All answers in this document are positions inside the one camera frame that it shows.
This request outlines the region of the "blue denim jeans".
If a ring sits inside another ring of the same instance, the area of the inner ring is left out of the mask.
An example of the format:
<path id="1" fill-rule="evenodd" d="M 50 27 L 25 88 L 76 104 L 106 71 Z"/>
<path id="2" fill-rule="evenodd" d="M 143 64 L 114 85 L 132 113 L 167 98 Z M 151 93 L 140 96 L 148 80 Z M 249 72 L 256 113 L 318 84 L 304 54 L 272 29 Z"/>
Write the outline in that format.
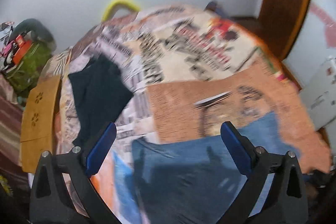
<path id="1" fill-rule="evenodd" d="M 291 151 L 280 141 L 274 113 L 237 130 L 268 153 Z M 140 138 L 131 150 L 135 191 L 151 223 L 219 223 L 247 180 L 221 134 L 171 144 Z M 268 175 L 252 215 L 262 209 L 273 177 Z"/>

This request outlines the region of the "striped maroon curtain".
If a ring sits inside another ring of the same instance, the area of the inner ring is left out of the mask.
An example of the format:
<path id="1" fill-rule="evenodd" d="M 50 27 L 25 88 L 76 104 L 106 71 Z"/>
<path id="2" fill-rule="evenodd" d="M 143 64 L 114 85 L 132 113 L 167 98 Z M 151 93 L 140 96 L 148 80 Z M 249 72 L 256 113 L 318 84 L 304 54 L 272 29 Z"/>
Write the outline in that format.
<path id="1" fill-rule="evenodd" d="M 22 114 L 13 87 L 1 76 L 1 172 L 16 183 L 28 182 L 19 159 Z"/>

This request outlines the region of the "white cardboard box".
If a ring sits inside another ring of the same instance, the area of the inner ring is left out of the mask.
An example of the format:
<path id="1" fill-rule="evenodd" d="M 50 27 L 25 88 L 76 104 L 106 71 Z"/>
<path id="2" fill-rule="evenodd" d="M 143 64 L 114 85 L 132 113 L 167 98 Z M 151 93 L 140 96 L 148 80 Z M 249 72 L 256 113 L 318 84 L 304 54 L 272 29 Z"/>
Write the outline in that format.
<path id="1" fill-rule="evenodd" d="M 315 130 L 335 118 L 335 87 L 335 58 L 332 57 L 319 67 L 299 93 Z"/>

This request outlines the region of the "dark navy folded garment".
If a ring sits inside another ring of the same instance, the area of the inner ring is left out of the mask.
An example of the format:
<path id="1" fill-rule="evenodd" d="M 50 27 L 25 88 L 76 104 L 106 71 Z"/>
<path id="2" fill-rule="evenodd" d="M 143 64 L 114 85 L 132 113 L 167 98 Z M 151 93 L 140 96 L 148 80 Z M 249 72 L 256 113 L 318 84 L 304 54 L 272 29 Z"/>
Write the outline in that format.
<path id="1" fill-rule="evenodd" d="M 108 122 L 115 122 L 133 98 L 123 84 L 119 67 L 106 56 L 90 59 L 82 71 L 71 73 L 72 86 L 80 131 L 73 141 L 84 146 Z"/>

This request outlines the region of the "green bag with clutter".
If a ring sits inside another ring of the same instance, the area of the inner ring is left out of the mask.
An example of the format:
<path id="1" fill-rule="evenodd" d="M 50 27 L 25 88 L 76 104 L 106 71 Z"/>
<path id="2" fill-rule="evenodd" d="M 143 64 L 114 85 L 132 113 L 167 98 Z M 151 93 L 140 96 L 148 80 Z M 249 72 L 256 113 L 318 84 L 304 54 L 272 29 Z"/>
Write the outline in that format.
<path id="1" fill-rule="evenodd" d="M 54 37 L 39 20 L 1 23 L 1 76 L 14 93 L 26 98 L 51 58 Z"/>

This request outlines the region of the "printed newspaper pattern blanket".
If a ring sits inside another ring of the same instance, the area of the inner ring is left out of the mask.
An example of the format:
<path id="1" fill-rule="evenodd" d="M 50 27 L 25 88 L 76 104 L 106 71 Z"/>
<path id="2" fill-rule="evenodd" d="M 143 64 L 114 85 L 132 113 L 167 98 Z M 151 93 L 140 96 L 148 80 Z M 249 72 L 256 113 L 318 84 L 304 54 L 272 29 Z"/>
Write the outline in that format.
<path id="1" fill-rule="evenodd" d="M 298 159 L 308 203 L 307 223 L 335 204 L 327 181 L 331 154 L 301 98 L 261 42 L 237 23 L 187 5 L 166 6 L 102 22 L 73 48 L 55 56 L 43 81 L 60 76 L 56 150 L 71 151 L 80 131 L 71 73 L 106 56 L 121 71 L 133 98 L 115 122 L 116 139 L 91 183 L 116 223 L 151 223 L 134 186 L 132 143 L 171 144 L 217 136 L 221 125 L 243 128 L 274 113 L 280 141 Z M 68 174 L 63 178 L 76 211 L 86 215 Z"/>

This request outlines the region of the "yellow curved tube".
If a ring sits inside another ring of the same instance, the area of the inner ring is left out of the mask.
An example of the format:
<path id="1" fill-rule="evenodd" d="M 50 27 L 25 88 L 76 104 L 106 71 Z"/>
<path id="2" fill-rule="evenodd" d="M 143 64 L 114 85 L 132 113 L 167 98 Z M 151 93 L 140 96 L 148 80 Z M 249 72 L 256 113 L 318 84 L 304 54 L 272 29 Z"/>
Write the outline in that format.
<path id="1" fill-rule="evenodd" d="M 135 1 L 133 0 L 111 0 L 103 12 L 101 21 L 105 22 L 111 19 L 115 15 L 115 13 L 120 9 L 124 9 L 130 12 L 141 11 L 140 6 L 136 4 Z"/>

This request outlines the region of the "brown wooden door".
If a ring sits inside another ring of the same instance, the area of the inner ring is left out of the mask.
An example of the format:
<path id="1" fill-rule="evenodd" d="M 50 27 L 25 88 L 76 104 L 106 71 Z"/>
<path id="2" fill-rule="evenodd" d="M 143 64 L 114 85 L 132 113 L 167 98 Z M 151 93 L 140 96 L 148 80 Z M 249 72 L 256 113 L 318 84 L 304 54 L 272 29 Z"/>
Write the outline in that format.
<path id="1" fill-rule="evenodd" d="M 310 0 L 262 0 L 258 16 L 234 16 L 267 45 L 278 60 L 289 54 L 303 25 Z"/>

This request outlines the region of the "dark blue cloth behind bed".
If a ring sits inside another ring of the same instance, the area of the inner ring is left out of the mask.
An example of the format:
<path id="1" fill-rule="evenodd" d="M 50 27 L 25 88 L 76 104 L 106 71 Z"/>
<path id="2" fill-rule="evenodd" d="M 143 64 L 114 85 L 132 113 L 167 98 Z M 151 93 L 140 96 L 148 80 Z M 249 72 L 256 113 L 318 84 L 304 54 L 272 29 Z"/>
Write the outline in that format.
<path id="1" fill-rule="evenodd" d="M 223 7 L 217 1 L 210 1 L 205 7 L 206 11 L 212 11 L 222 19 L 230 19 L 229 14 L 223 9 Z"/>

